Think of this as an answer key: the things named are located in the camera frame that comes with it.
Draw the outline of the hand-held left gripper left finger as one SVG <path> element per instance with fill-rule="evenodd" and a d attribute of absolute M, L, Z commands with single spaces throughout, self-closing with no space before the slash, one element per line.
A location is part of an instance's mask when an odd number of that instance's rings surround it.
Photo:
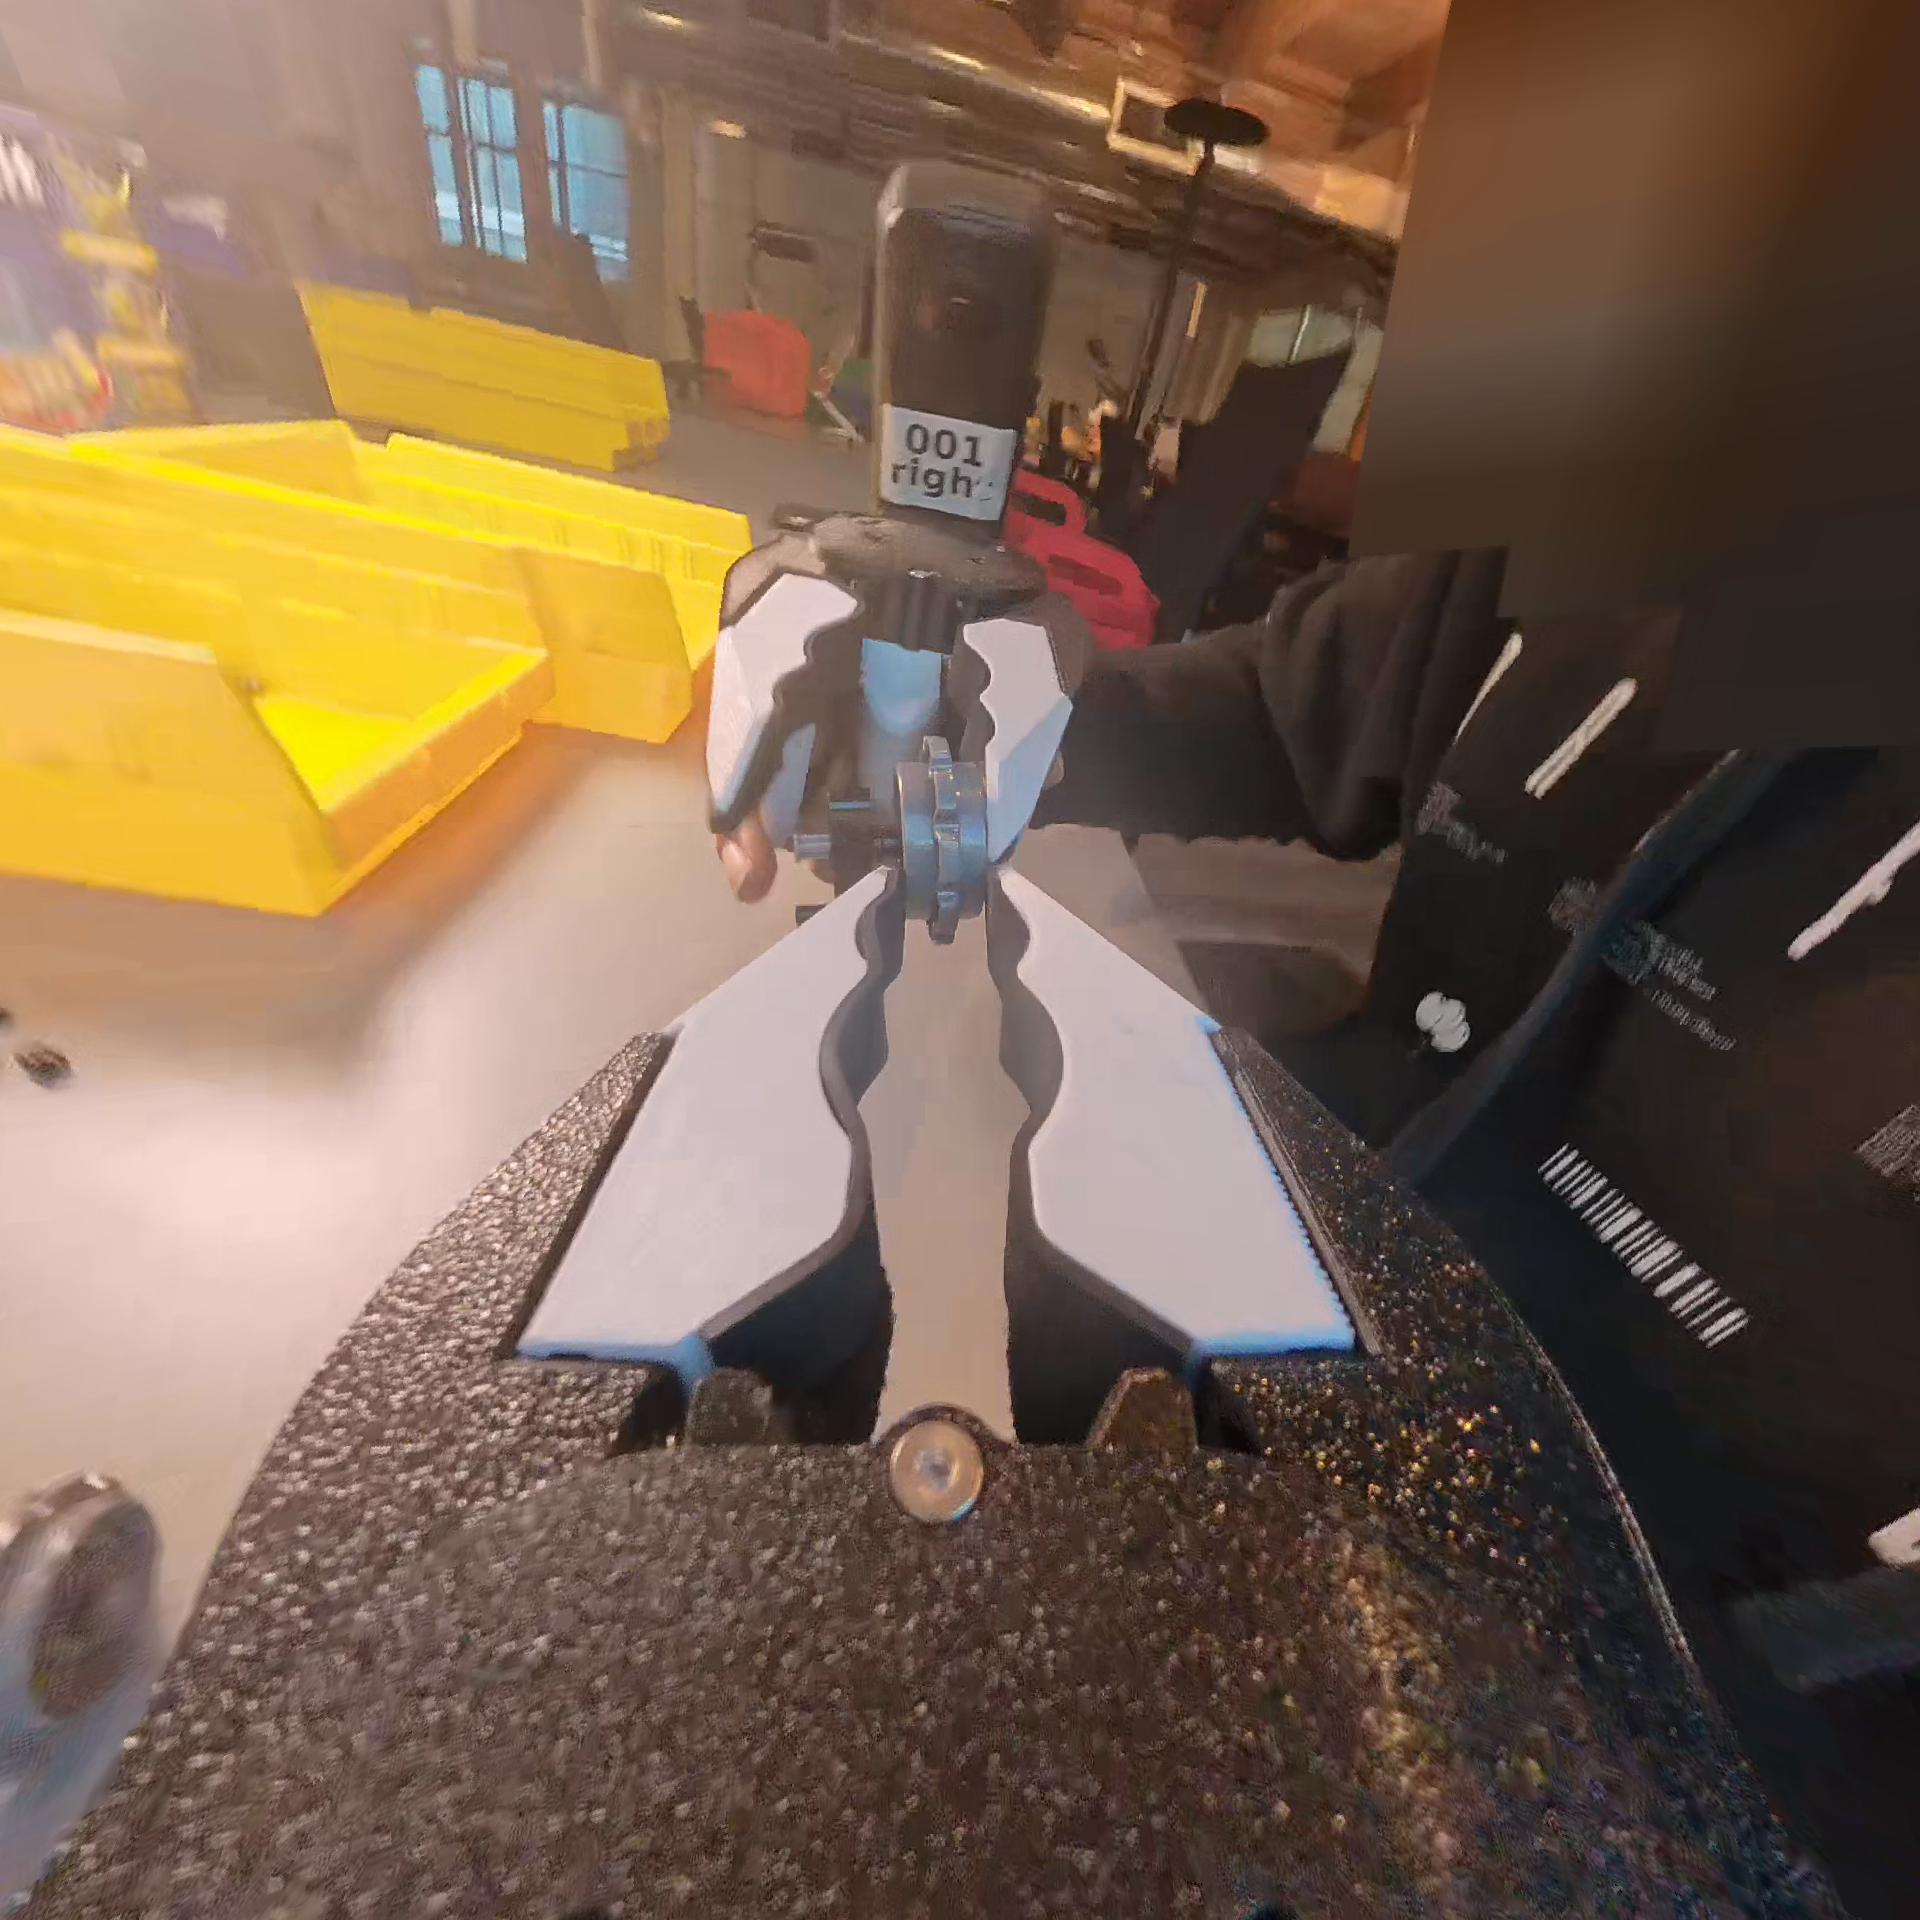
<path fill-rule="evenodd" d="M 861 1284 L 815 1289 L 873 1206 L 859 1102 L 889 1057 L 902 958 L 871 872 L 694 1000 L 589 1180 L 518 1333 L 527 1359 L 637 1359 L 697 1382 L 809 1382 L 861 1344 Z"/>

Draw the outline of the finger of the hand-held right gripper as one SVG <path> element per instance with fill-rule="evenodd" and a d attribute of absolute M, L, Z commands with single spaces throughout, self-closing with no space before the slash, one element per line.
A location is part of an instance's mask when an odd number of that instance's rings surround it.
<path fill-rule="evenodd" d="M 803 569 L 734 569 L 710 649 L 709 823 L 786 848 L 826 816 L 858 720 L 858 593 Z"/>
<path fill-rule="evenodd" d="M 953 645 L 961 759 L 977 762 L 988 857 L 999 866 L 1029 828 L 1061 757 L 1078 689 L 1078 615 L 1015 610 L 972 618 Z"/>

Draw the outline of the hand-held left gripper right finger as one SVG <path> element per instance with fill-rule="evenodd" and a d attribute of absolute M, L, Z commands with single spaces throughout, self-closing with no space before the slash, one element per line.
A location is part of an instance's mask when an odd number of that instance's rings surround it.
<path fill-rule="evenodd" d="M 1034 879 L 988 904 L 999 1063 L 1027 1104 L 1004 1295 L 1018 1418 L 1092 1418 L 1121 1376 L 1353 1352 L 1361 1334 L 1220 1025 Z"/>

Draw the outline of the grey toothed brick wheel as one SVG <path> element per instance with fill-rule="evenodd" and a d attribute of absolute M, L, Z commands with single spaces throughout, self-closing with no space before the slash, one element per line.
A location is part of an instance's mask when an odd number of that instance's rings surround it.
<path fill-rule="evenodd" d="M 955 759 L 943 736 L 924 736 L 918 757 L 897 766 L 902 910 L 927 936 L 953 943 L 988 903 L 991 876 L 986 770 Z"/>

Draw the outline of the thin black holed brick beam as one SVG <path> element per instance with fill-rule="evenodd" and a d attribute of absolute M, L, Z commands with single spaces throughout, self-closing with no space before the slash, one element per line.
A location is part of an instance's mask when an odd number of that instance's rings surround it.
<path fill-rule="evenodd" d="M 783 845 L 839 892 L 900 860 L 898 823 L 863 791 L 807 796 Z"/>

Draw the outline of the yellow storage bin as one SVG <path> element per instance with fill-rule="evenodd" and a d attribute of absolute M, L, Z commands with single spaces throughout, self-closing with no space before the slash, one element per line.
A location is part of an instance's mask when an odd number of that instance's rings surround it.
<path fill-rule="evenodd" d="M 203 642 L 4 613 L 3 868 L 316 919 L 553 692 L 542 646 L 356 623 L 259 674 Z"/>
<path fill-rule="evenodd" d="M 4 608 L 182 640 L 260 692 L 365 703 L 348 654 L 545 649 L 550 727 L 663 742 L 692 708 L 738 511 L 345 422 L 4 428 Z"/>
<path fill-rule="evenodd" d="M 653 358 L 319 281 L 294 289 L 345 420 L 599 472 L 668 444 Z"/>

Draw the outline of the yellow toy brick vehicle model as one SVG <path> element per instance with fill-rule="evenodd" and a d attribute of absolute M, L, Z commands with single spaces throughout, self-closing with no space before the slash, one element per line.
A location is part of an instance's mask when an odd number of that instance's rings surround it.
<path fill-rule="evenodd" d="M 149 1677 L 159 1533 L 119 1479 L 74 1472 L 4 1511 L 3 1780 L 75 1773 Z"/>

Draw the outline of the person's right forearm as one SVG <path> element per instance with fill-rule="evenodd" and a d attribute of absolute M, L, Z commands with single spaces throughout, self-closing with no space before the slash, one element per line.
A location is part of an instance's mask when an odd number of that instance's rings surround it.
<path fill-rule="evenodd" d="M 1511 632 L 1503 565 L 1330 562 L 1254 622 L 1098 654 L 1034 824 L 1386 852 Z"/>

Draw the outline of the grey desk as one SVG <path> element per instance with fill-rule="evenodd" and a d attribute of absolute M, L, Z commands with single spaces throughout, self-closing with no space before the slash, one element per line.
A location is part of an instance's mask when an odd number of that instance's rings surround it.
<path fill-rule="evenodd" d="M 822 896 L 781 862 L 766 903 L 707 830 L 705 671 L 650 748 L 567 727 L 522 742 L 322 919 L 4 878 L 3 1479 L 125 1484 L 159 1532 L 173 1648 L 291 1405 L 367 1295 L 637 1033 L 677 1018 Z M 1398 857 L 1030 831 L 1018 866 L 1222 1018 L 1353 1006 Z M 1195 988 L 1226 943 L 1270 1006 Z M 978 922 L 911 928 L 889 1061 L 861 1102 L 897 1330 L 886 1424 L 925 1404 L 1013 1438 L 1001 1294 L 1025 1102 L 999 1068 Z"/>

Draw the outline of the orange beanbag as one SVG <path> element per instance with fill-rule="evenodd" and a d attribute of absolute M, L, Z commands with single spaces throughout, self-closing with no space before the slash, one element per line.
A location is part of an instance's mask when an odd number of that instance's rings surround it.
<path fill-rule="evenodd" d="M 804 418 L 813 364 L 809 338 L 794 319 L 748 305 L 705 312 L 702 360 L 735 409 Z"/>

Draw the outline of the black stand lamp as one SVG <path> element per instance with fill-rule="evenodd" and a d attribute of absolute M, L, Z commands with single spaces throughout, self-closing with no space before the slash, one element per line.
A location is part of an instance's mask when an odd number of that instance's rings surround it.
<path fill-rule="evenodd" d="M 1162 262 L 1158 286 L 1148 309 L 1148 324 L 1142 334 L 1141 353 L 1137 360 L 1133 385 L 1125 409 L 1127 433 L 1127 487 L 1142 474 L 1148 460 L 1146 439 L 1146 404 L 1154 385 L 1154 374 L 1162 364 L 1167 338 L 1170 309 L 1179 288 L 1179 277 L 1193 252 L 1193 238 L 1202 217 L 1202 205 L 1210 197 L 1210 185 L 1217 170 L 1217 156 L 1228 150 L 1257 150 L 1266 144 L 1266 121 L 1247 109 L 1206 97 L 1201 94 L 1187 96 L 1172 108 L 1163 109 L 1163 128 L 1183 144 L 1197 148 L 1197 160 L 1183 186 L 1175 226 L 1170 230 L 1167 249 Z"/>

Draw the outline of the building windows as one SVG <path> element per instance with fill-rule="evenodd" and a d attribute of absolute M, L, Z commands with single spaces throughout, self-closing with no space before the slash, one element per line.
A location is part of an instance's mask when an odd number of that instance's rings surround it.
<path fill-rule="evenodd" d="M 604 282 L 633 274 L 633 169 L 620 116 L 546 92 L 537 128 L 501 63 L 414 66 L 435 236 L 449 249 L 527 265 L 537 233 L 588 245 Z"/>

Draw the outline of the person in black hoodie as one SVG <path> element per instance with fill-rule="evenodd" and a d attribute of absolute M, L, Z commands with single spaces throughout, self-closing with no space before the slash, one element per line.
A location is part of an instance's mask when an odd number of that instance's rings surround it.
<path fill-rule="evenodd" d="M 1855 1916 L 1916 1916 L 1916 742 L 1799 752 L 1722 838 L 1668 613 L 1523 626 L 1501 558 L 1311 577 L 1295 753 L 1401 805 L 1365 1002 L 1431 1165 L 1610 1455 L 1699 1663 Z"/>

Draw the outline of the printed cardboard toy box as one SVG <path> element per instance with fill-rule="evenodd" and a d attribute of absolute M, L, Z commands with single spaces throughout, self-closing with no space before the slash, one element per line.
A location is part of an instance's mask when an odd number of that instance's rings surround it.
<path fill-rule="evenodd" d="M 138 214 L 143 150 L 3 108 L 3 422 L 68 437 L 202 418 Z"/>

